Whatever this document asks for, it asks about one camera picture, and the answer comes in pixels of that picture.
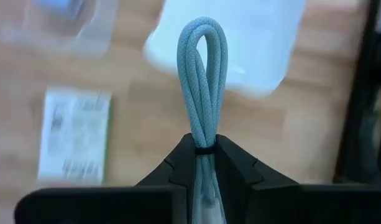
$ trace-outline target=transparent plastic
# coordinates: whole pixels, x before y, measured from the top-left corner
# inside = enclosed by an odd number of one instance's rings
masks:
[[[157,68],[176,73],[181,30],[197,17],[211,17],[227,38],[226,88],[264,96],[287,72],[304,10],[305,0],[166,0],[144,54]],[[197,49],[206,65],[205,40]]]
[[[0,0],[0,40],[87,57],[109,48],[118,0],[84,0],[75,18],[32,0]]]

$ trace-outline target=wooden table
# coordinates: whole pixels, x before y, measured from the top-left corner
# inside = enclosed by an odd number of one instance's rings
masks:
[[[177,78],[142,59],[160,0],[122,1],[101,60],[0,43],[0,223],[38,184],[44,93],[50,85],[113,92],[106,185],[134,185],[190,131]],[[287,78],[269,97],[227,92],[219,133],[299,182],[330,182],[357,49],[362,0],[309,0]]]

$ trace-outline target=barcode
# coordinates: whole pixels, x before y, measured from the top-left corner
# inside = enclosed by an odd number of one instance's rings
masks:
[[[96,178],[98,175],[99,165],[90,161],[72,161],[65,159],[63,163],[62,172],[66,178],[70,179],[85,179]]]

